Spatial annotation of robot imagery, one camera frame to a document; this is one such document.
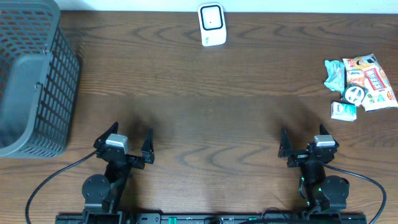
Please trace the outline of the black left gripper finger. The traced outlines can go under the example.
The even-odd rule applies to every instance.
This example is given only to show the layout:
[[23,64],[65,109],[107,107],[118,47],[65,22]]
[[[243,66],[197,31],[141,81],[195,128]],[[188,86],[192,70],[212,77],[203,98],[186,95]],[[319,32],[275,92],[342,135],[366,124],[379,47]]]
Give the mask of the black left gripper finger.
[[116,134],[118,132],[118,122],[115,122],[107,131],[105,131],[100,137],[98,137],[95,141],[95,146],[100,146],[106,143],[107,138],[111,134]]
[[154,132],[152,129],[150,129],[141,147],[142,158],[144,159],[144,162],[147,164],[154,163],[153,137],[154,137]]

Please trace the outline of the green Kleenex tissue pack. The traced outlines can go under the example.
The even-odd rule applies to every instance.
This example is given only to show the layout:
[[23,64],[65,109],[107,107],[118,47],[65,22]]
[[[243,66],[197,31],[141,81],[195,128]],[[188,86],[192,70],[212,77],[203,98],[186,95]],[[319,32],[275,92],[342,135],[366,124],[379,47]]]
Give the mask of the green Kleenex tissue pack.
[[331,119],[355,121],[357,119],[357,109],[355,105],[334,101],[331,104]]

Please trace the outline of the teal wet wipes pack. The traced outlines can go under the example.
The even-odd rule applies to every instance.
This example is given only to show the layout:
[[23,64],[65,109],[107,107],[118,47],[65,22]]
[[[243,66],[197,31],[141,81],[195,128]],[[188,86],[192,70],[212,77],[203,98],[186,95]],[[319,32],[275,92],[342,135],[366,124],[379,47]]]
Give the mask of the teal wet wipes pack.
[[345,90],[345,65],[338,60],[325,61],[326,72],[328,78],[324,81],[324,85],[331,91],[340,93]]

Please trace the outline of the orange Kleenex tissue pack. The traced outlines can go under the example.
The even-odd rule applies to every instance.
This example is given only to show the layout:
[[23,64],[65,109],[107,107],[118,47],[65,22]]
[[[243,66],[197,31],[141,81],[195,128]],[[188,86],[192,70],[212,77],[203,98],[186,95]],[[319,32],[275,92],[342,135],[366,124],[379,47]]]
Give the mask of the orange Kleenex tissue pack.
[[364,72],[362,70],[350,70],[346,72],[346,83],[364,87]]

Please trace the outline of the white blue snack bag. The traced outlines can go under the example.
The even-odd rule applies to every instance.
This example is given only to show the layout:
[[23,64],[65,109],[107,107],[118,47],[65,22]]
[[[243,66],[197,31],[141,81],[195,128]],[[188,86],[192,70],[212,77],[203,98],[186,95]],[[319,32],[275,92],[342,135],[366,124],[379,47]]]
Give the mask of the white blue snack bag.
[[364,72],[364,87],[368,89],[368,93],[361,106],[365,111],[397,107],[394,91],[374,54],[344,58],[343,63],[346,72],[350,70],[362,70]]

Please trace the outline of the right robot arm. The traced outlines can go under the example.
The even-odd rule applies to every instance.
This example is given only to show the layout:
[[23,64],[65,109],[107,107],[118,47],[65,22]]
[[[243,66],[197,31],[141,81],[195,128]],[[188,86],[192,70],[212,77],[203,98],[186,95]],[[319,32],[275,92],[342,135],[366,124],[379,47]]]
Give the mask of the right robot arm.
[[325,173],[325,166],[335,158],[340,145],[324,125],[321,124],[319,130],[320,134],[300,150],[292,147],[286,129],[281,131],[278,157],[287,159],[287,167],[300,169],[299,192],[308,204],[302,211],[306,219],[327,213],[338,215],[346,209],[349,195],[349,182],[345,178]]

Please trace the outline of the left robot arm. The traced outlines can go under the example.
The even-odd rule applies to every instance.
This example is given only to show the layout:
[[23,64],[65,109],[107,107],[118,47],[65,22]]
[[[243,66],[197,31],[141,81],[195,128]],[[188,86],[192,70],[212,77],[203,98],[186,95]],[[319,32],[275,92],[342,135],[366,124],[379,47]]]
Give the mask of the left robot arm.
[[134,221],[132,215],[119,208],[119,204],[131,170],[143,169],[146,164],[154,163],[153,136],[153,130],[150,129],[141,147],[141,156],[128,153],[128,137],[118,134],[117,122],[96,139],[93,145],[95,155],[108,164],[104,174],[92,175],[83,183],[83,223]]

